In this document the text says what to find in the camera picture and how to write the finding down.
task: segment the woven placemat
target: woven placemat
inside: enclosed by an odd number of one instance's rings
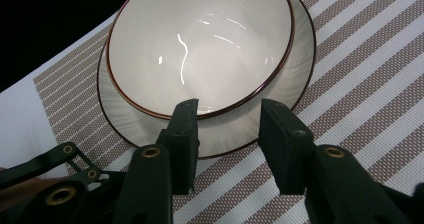
[[[310,85],[294,112],[316,144],[343,146],[378,182],[411,194],[424,181],[424,0],[303,0],[317,34]],[[104,117],[96,72],[110,26],[34,79],[58,143],[106,170],[134,147]],[[175,223],[307,223],[303,196],[279,196],[256,144],[198,162]]]

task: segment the plate rim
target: plate rim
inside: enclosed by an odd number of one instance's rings
[[[308,78],[307,78],[307,80],[306,80],[306,83],[305,83],[305,85],[303,86],[303,89],[302,89],[302,92],[299,94],[299,96],[298,96],[298,98],[297,98],[297,100],[295,101],[295,103],[293,104],[293,106],[290,108],[292,111],[296,108],[296,106],[299,104],[299,102],[303,99],[303,96],[304,96],[304,94],[305,94],[305,92],[306,92],[306,90],[307,90],[307,88],[308,88],[308,86],[309,86],[309,83],[310,83],[310,81],[311,81],[311,78],[312,78],[312,75],[313,75],[313,72],[314,72],[314,69],[315,69],[315,65],[316,65],[316,56],[317,56],[317,38],[316,38],[316,29],[315,29],[315,25],[314,25],[314,22],[313,22],[313,19],[312,19],[312,17],[311,17],[311,15],[310,15],[310,13],[309,13],[309,11],[308,11],[308,8],[307,8],[307,6],[305,5],[305,3],[302,1],[302,0],[298,0],[299,1],[299,3],[302,5],[302,7],[303,7],[303,9],[305,10],[305,13],[306,13],[306,16],[307,16],[307,18],[308,18],[308,20],[309,20],[309,23],[310,23],[310,27],[311,27],[311,34],[312,34],[312,41],[313,41],[313,48],[314,48],[314,51],[313,51],[313,54],[312,54],[312,59],[311,59],[311,62],[312,62],[312,65],[311,65],[311,67],[310,67],[310,71],[309,71],[309,75],[308,75]],[[123,139],[123,140],[125,140],[127,143],[129,143],[129,144],[131,144],[131,145],[133,145],[134,147],[140,147],[140,146],[138,146],[138,145],[136,145],[135,143],[133,143],[132,141],[130,141],[127,137],[125,137],[125,135],[123,135],[116,127],[115,127],[115,125],[112,123],[112,121],[110,120],[110,118],[108,117],[108,114],[106,113],[106,111],[105,111],[105,109],[104,109],[104,105],[103,105],[103,102],[102,102],[102,98],[101,98],[101,96],[100,96],[100,85],[99,85],[99,78],[100,78],[100,65],[101,65],[101,59],[102,59],[102,55],[103,55],[103,53],[104,53],[104,48],[107,46],[107,44],[108,44],[108,41],[106,40],[105,41],[105,44],[103,45],[103,47],[102,47],[102,51],[101,51],[101,55],[100,55],[100,57],[99,57],[99,61],[98,61],[98,64],[97,64],[97,73],[96,73],[96,88],[97,88],[97,97],[98,97],[98,100],[99,100],[99,103],[100,103],[100,107],[101,107],[101,110],[102,110],[102,113],[103,113],[103,115],[104,115],[104,117],[106,118],[106,120],[107,120],[107,122],[109,123],[109,125],[112,127],[112,129]],[[212,159],[212,158],[217,158],[217,157],[222,157],[222,156],[225,156],[225,155],[228,155],[228,154],[231,154],[231,153],[234,153],[234,152],[237,152],[237,151],[239,151],[239,150],[241,150],[241,149],[244,149],[244,148],[246,148],[246,147],[248,147],[248,146],[250,146],[250,145],[252,145],[252,144],[254,144],[254,143],[256,143],[257,142],[257,140],[258,140],[258,138],[256,138],[256,139],[253,139],[252,141],[249,141],[248,143],[246,143],[246,144],[243,144],[243,145],[241,145],[241,146],[239,146],[239,147],[237,147],[237,148],[234,148],[234,149],[232,149],[232,150],[229,150],[229,151],[225,151],[225,152],[222,152],[222,153],[219,153],[219,154],[213,154],[213,155],[208,155],[208,156],[199,156],[198,157],[198,159],[199,160],[206,160],[206,159]]]

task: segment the brown rim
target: brown rim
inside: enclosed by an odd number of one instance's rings
[[[118,20],[121,12],[123,11],[123,9],[125,8],[125,6],[129,3],[130,0],[126,0],[125,3],[122,5],[122,7],[119,9],[117,15],[115,16],[115,19],[112,22],[112,26],[110,28],[109,31],[109,37],[112,36],[112,32],[113,29],[115,27],[115,23]],[[221,115],[223,113],[226,113],[228,111],[231,111],[241,105],[243,105],[244,103],[246,103],[247,101],[249,101],[250,99],[252,99],[253,97],[255,97],[258,93],[260,93],[262,90],[264,90],[271,82],[272,80],[278,75],[278,73],[281,71],[281,69],[283,68],[284,64],[287,62],[287,59],[289,57],[292,45],[293,45],[293,40],[294,40],[294,34],[295,34],[295,18],[294,18],[294,13],[293,13],[293,7],[292,4],[290,2],[290,0],[287,0],[288,6],[289,6],[289,10],[290,10],[290,19],[291,19],[291,27],[290,27],[290,37],[289,37],[289,42],[287,44],[287,47],[284,51],[284,55],[281,58],[279,64],[277,65],[277,67],[275,68],[275,70],[271,73],[271,75],[259,86],[257,87],[253,92],[251,92],[249,95],[247,95],[246,97],[244,97],[243,99],[241,99],[240,101],[233,103],[225,108],[222,108],[220,110],[216,110],[210,113],[205,113],[205,114],[199,114],[197,115],[197,119],[206,119],[206,118],[210,118],[210,117],[214,117],[214,116],[218,116]],[[131,104],[133,107],[135,107],[136,109],[150,115],[150,116],[154,116],[157,118],[161,118],[161,119],[166,119],[166,120],[170,120],[171,119],[171,115],[166,115],[163,113],[158,113],[158,112],[154,112],[152,110],[149,110],[145,107],[140,106],[139,104],[135,103],[133,100],[131,100],[131,98],[129,98],[125,92],[119,87],[118,83],[115,80],[115,77],[111,71],[111,66],[110,66],[110,60],[109,60],[109,44],[110,44],[110,38],[107,39],[107,47],[106,47],[106,63],[107,63],[107,70],[108,73],[110,75],[110,78],[112,80],[113,85],[115,86],[116,90],[118,91],[118,93],[122,96],[122,98],[125,99],[125,101],[127,101],[129,104]]]
[[[302,0],[299,0],[299,2],[302,4],[302,6],[303,6],[303,8],[305,8],[305,10],[308,10],[308,8],[306,7],[306,5],[305,5],[305,3],[302,1]],[[312,28],[312,35],[313,35],[313,41],[314,41],[314,53],[313,53],[313,57],[312,57],[312,65],[311,65],[311,70],[310,70],[310,72],[309,72],[309,76],[308,76],[308,79],[307,79],[307,81],[306,81],[306,84],[305,84],[305,86],[304,86],[304,88],[303,88],[303,91],[301,92],[301,94],[299,95],[299,98],[297,99],[297,101],[295,102],[295,104],[293,104],[293,106],[291,107],[291,110],[294,110],[295,108],[296,108],[296,106],[299,104],[299,102],[300,102],[300,100],[302,100],[302,98],[303,98],[303,96],[304,96],[304,94],[305,94],[305,91],[306,91],[306,89],[307,89],[307,87],[308,87],[308,85],[309,85],[309,82],[310,82],[310,80],[311,80],[311,77],[312,77],[312,74],[313,74],[313,70],[314,70],[314,67],[315,67],[315,62],[316,62],[316,49],[317,49],[317,42],[316,42],[316,30],[315,30],[315,26],[314,26],[314,23],[313,23],[313,20],[312,20],[312,17],[311,17],[311,15],[310,15],[310,13],[308,12],[308,11],[306,11],[306,14],[307,14],[307,16],[308,16],[308,19],[309,19],[309,22],[311,23],[311,28]],[[105,42],[105,45],[103,45],[103,48],[102,48],[102,52],[101,53],[103,53],[103,51],[104,51],[104,49],[105,49],[105,46],[108,44],[108,41],[106,41]],[[98,64],[98,66],[97,66],[97,83],[96,83],[96,85],[97,85],[97,97],[98,97],[98,99],[99,99],[99,103],[100,103],[100,107],[101,107],[101,109],[102,109],[102,112],[103,112],[103,114],[104,114],[104,116],[105,116],[105,118],[106,118],[106,120],[107,120],[107,122],[109,123],[109,125],[112,127],[112,129],[123,139],[123,140],[125,140],[127,143],[129,143],[129,144],[131,144],[131,145],[133,145],[134,147],[139,147],[139,146],[137,146],[136,144],[134,144],[134,143],[132,143],[130,140],[128,140],[124,135],[122,135],[119,131],[118,131],[118,129],[116,129],[116,127],[113,125],[113,123],[110,121],[110,119],[109,119],[109,117],[107,116],[107,114],[106,114],[106,111],[104,110],[104,107],[103,107],[103,103],[102,103],[102,99],[100,98],[100,87],[99,87],[99,72],[100,72],[100,63],[101,63],[101,56],[100,56],[100,59],[99,59],[99,64]],[[231,151],[227,151],[227,152],[223,152],[223,153],[220,153],[220,154],[216,154],[216,155],[210,155],[210,156],[203,156],[203,157],[198,157],[198,159],[199,160],[207,160],[207,159],[212,159],[212,158],[217,158],[217,157],[222,157],[222,156],[225,156],[225,155],[228,155],[228,154],[231,154],[231,153],[234,153],[234,152],[237,152],[237,151],[239,151],[239,150],[241,150],[241,149],[244,149],[244,148],[246,148],[246,147],[248,147],[248,146],[250,146],[250,145],[252,145],[252,144],[254,144],[254,143],[256,143],[257,142],[257,140],[258,139],[254,139],[254,140],[252,140],[252,141],[250,141],[250,142],[248,142],[248,143],[246,143],[245,145],[242,145],[242,146],[240,146],[240,147],[238,147],[238,148],[235,148],[235,149],[233,149],[233,150],[231,150]]]

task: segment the white bowl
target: white bowl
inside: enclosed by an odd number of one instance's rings
[[[287,60],[288,0],[127,0],[113,22],[108,70],[123,98],[169,119],[199,99],[198,118],[253,98]]]
[[[259,133],[262,98],[294,107],[301,99],[315,62],[315,30],[300,0],[291,0],[296,33],[287,63],[271,84],[243,106],[231,112],[198,121],[199,158],[233,152],[256,141]],[[155,143],[168,120],[140,112],[116,91],[107,71],[105,52],[99,62],[98,94],[102,110],[111,126],[135,146]]]

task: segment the brass screw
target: brass screw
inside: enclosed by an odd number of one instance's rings
[[[97,176],[97,172],[95,170],[90,170],[88,172],[88,177],[89,178],[95,178]]]
[[[46,197],[46,204],[49,206],[57,206],[72,199],[76,190],[73,186],[64,186],[52,191]]]
[[[142,153],[143,157],[151,158],[160,154],[160,149],[157,147],[149,147]]]
[[[335,147],[327,147],[324,149],[324,152],[331,156],[331,157],[335,157],[335,158],[343,158],[345,156],[345,153],[340,150],[339,148],[335,148]]]
[[[72,147],[71,146],[65,146],[63,148],[63,152],[66,153],[66,154],[71,153],[72,152]]]

